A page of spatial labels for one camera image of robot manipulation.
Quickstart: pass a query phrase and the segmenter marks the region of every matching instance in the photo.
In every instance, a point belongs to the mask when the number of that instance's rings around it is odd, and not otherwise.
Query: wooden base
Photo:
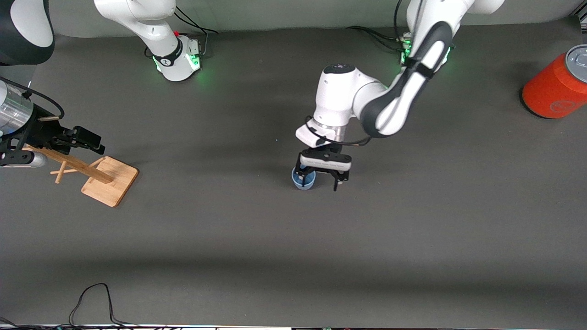
[[[114,178],[110,183],[102,183],[93,177],[89,178],[82,187],[82,193],[102,203],[115,207],[139,175],[139,170],[124,164],[112,157],[104,157],[96,169]]]

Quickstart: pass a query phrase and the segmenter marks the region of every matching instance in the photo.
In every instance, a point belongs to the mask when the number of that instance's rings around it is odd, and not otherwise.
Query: table surface
[[[462,27],[401,132],[346,149],[334,193],[324,175],[292,184],[294,131],[326,65],[391,82],[398,54],[368,35],[213,35],[179,83],[139,38],[59,38],[32,87],[140,174],[109,208],[81,174],[55,185],[57,163],[2,170],[0,315],[65,322],[106,282],[129,322],[584,329],[587,112],[541,119],[518,99],[580,42],[576,18]],[[105,293],[86,299],[77,321],[107,322]]]

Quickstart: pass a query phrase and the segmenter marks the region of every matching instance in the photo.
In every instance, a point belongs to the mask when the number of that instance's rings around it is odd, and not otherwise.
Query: orange canister
[[[545,118],[562,118],[587,103],[587,45],[561,54],[530,80],[522,101]]]

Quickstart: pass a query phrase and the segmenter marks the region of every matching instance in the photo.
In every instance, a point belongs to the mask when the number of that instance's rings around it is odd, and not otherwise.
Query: white wall
[[[399,25],[405,25],[404,0]],[[490,16],[467,15],[464,24],[545,22],[569,15],[581,0],[506,0]],[[281,28],[342,28],[349,25],[392,26],[397,0],[177,0],[200,25],[220,31]],[[50,0],[55,31],[77,37],[123,36],[131,32],[104,19],[93,0]],[[178,31],[191,31],[176,18],[167,20]]]

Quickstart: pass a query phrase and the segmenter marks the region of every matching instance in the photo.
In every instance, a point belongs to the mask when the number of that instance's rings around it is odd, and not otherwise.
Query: wooden mug tree
[[[139,170],[109,156],[104,156],[92,164],[87,164],[73,156],[54,150],[37,149],[27,146],[25,149],[42,153],[47,158],[61,163],[55,183],[59,184],[65,173],[80,172],[89,176],[82,187],[82,193],[110,207],[116,207],[139,175]]]

